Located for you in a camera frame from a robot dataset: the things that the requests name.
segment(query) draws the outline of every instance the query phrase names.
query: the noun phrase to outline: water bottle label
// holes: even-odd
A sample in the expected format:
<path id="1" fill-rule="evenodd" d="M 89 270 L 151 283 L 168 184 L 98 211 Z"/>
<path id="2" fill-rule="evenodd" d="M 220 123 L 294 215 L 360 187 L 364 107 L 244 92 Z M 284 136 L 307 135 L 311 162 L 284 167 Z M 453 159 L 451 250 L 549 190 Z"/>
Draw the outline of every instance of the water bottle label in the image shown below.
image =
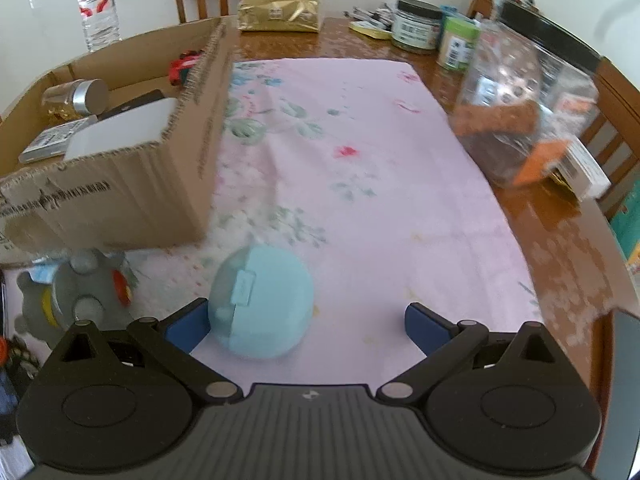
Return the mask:
<path id="1" fill-rule="evenodd" d="M 82 18 L 87 20 L 88 18 L 113 7 L 113 0 L 78 0 L 78 5 L 80 7 Z"/>

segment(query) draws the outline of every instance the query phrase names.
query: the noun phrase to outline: silver jar lid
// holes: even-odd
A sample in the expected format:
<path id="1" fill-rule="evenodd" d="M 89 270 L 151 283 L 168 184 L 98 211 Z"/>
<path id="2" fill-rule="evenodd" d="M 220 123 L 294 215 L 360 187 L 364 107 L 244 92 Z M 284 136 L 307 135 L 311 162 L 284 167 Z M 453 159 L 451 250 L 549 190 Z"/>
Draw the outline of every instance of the silver jar lid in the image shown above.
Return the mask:
<path id="1" fill-rule="evenodd" d="M 99 115 L 107 109 L 109 88 L 102 79 L 81 82 L 74 91 L 74 108 L 82 115 Z"/>

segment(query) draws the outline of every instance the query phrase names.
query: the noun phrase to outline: green lid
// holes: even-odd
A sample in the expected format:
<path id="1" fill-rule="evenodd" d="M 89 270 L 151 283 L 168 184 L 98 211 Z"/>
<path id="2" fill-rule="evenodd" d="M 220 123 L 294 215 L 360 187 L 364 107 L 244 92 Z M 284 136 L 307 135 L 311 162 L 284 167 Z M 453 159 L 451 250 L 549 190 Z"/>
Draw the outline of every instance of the green lid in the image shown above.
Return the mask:
<path id="1" fill-rule="evenodd" d="M 444 30 L 449 30 L 464 40 L 474 40 L 480 34 L 480 29 L 476 22 L 464 20 L 463 18 L 454 18 L 453 16 L 447 17 Z"/>

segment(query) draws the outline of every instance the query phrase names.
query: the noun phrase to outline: black lid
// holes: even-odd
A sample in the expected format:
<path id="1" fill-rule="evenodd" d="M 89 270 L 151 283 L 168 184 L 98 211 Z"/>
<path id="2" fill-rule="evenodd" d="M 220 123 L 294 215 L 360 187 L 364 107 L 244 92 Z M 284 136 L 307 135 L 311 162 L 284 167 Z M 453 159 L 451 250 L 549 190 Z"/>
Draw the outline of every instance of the black lid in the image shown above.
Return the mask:
<path id="1" fill-rule="evenodd" d="M 420 0 L 398 0 L 396 3 L 398 10 L 403 12 L 410 12 L 423 18 L 430 18 L 432 20 L 442 19 L 442 10 L 435 5 L 426 4 Z"/>
<path id="2" fill-rule="evenodd" d="M 514 2 L 505 2 L 499 21 L 576 68 L 590 75 L 596 72 L 600 54 L 551 20 Z"/>

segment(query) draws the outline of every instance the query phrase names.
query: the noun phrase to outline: light blue round case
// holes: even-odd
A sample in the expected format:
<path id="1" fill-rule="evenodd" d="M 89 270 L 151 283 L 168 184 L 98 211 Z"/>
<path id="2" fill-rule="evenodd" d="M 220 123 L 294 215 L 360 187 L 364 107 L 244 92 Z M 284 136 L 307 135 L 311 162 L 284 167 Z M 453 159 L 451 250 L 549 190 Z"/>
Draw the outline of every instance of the light blue round case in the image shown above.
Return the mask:
<path id="1" fill-rule="evenodd" d="M 311 275 L 298 257 L 268 245 L 245 247 L 222 263 L 213 281 L 211 331 L 236 354 L 278 357 L 305 335 L 313 300 Z"/>

